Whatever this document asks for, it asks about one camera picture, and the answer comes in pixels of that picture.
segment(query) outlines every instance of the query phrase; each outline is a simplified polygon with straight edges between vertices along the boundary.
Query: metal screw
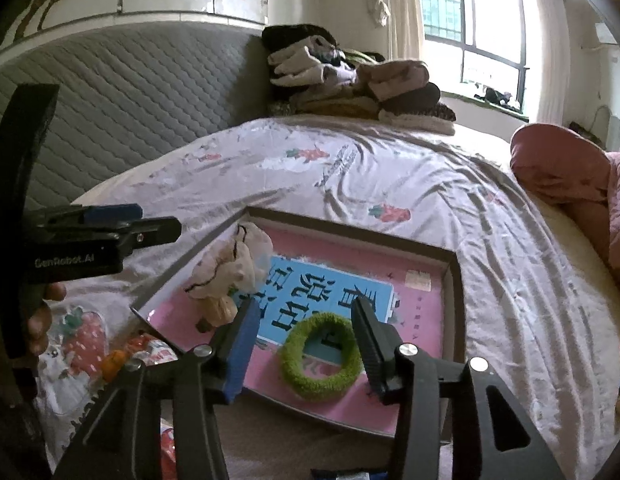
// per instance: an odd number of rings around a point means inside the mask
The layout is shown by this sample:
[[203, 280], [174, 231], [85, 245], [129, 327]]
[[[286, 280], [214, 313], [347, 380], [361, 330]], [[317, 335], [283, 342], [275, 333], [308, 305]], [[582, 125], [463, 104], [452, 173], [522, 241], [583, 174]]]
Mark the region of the metal screw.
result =
[[141, 368], [142, 364], [143, 361], [141, 361], [140, 359], [130, 359], [128, 362], [125, 363], [125, 369], [129, 372], [135, 372], [136, 370]]
[[470, 367], [477, 372], [484, 372], [488, 369], [488, 362], [483, 357], [473, 357], [470, 359]]
[[212, 355], [212, 347], [209, 345], [199, 345], [194, 348], [194, 355], [197, 357], [208, 357]]
[[401, 352], [406, 357], [411, 357], [418, 354], [419, 349], [416, 345], [413, 345], [412, 343], [403, 343], [401, 346], [399, 346], [399, 352]]

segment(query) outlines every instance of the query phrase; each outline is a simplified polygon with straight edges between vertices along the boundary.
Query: white bed sheet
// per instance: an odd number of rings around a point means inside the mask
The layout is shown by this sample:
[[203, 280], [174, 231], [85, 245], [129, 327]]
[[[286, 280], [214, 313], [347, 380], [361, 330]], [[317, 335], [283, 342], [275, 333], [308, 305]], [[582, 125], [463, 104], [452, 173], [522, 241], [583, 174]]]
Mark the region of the white bed sheet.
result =
[[[461, 265], [468, 355], [497, 368], [568, 478], [592, 478], [620, 434], [620, 294], [576, 225], [517, 184], [508, 144], [456, 129], [445, 137], [319, 116], [257, 120], [114, 177], [77, 202], [138, 202], [148, 216], [177, 216], [184, 233], [136, 252], [117, 276], [69, 283], [55, 319], [80, 304], [104, 319], [110, 346], [120, 344], [137, 326], [129, 305], [248, 204], [442, 246]], [[409, 210], [410, 219], [369, 214], [383, 204]], [[85, 402], [59, 414], [39, 399], [53, 461]], [[387, 441], [339, 433], [250, 396], [218, 417], [231, 478], [306, 478], [311, 467], [388, 459]], [[450, 475], [449, 451], [442, 478]]]

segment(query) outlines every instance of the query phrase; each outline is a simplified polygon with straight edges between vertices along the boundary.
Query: quilted headboard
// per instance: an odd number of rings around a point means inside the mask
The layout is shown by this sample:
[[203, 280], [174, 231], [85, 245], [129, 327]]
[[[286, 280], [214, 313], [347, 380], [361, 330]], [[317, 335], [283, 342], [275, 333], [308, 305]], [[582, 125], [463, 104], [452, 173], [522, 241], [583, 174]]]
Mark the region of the quilted headboard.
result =
[[0, 118], [17, 84], [61, 85], [27, 207], [63, 205], [198, 137], [266, 114], [253, 30], [152, 22], [92, 30], [0, 66]]

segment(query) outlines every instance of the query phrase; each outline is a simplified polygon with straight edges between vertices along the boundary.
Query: human hand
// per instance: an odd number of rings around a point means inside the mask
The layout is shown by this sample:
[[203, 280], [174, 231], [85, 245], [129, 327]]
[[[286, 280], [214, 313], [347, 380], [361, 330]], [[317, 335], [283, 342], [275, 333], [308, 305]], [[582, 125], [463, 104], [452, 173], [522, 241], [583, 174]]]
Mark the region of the human hand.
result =
[[[65, 285], [62, 283], [50, 283], [45, 287], [44, 300], [62, 301], [66, 294]], [[48, 339], [47, 331], [52, 325], [52, 311], [50, 307], [42, 302], [39, 308], [27, 320], [27, 331], [29, 335], [28, 348], [33, 355], [39, 356], [47, 350]]]

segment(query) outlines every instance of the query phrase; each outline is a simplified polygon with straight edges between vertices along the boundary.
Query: bed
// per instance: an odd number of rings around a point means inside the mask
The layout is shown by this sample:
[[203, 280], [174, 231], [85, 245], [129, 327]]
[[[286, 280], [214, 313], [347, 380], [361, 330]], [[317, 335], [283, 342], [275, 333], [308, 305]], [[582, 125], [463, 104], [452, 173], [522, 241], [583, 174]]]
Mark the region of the bed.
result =
[[[137, 251], [121, 274], [69, 283], [55, 320], [80, 305], [100, 320], [107, 345], [120, 345], [139, 328], [130, 306], [248, 204], [441, 246], [456, 251], [461, 267], [468, 355], [497, 368], [568, 478], [592, 478], [620, 436], [620, 294], [576, 225], [519, 186], [508, 144], [462, 126], [446, 137], [376, 121], [265, 118], [267, 68], [253, 33], [180, 27], [71, 36], [0, 69], [0, 114], [17, 82], [64, 85], [30, 205], [137, 202], [146, 215], [174, 215], [184, 225], [179, 241]], [[229, 47], [215, 38], [223, 34], [244, 47], [221, 69], [215, 57]], [[125, 57], [132, 44], [143, 47]], [[200, 44], [213, 46], [205, 52]], [[232, 80], [225, 94], [205, 71], [211, 64]], [[214, 124], [204, 122], [215, 115]], [[370, 214], [376, 205], [402, 213], [381, 220]], [[63, 405], [58, 385], [44, 370], [41, 377], [37, 406], [54, 464], [95, 390], [89, 384]], [[389, 457], [387, 440], [338, 432], [250, 395], [220, 408], [218, 419], [231, 478], [305, 478], [312, 467], [372, 467]], [[442, 478], [450, 457], [443, 447]]]

